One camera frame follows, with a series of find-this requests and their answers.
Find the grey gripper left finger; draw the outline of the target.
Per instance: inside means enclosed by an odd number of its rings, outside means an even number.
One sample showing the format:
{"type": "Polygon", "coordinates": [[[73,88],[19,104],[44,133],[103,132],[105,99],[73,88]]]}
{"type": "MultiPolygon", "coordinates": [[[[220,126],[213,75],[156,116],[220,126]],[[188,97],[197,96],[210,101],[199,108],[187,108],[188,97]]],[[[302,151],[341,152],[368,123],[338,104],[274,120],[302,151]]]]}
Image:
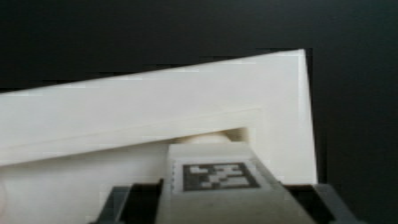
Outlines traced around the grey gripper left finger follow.
{"type": "Polygon", "coordinates": [[[89,224],[155,224],[163,180],[112,188],[103,209],[89,224]]]}

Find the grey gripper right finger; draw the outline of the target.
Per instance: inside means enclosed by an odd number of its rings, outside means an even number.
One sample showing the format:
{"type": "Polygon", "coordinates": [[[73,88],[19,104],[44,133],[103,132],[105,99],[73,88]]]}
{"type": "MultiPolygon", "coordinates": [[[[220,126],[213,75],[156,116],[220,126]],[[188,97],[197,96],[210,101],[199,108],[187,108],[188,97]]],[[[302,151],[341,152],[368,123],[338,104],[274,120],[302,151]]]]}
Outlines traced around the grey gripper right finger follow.
{"type": "Polygon", "coordinates": [[[281,193],[275,224],[368,224],[330,184],[281,184],[281,193]]]}

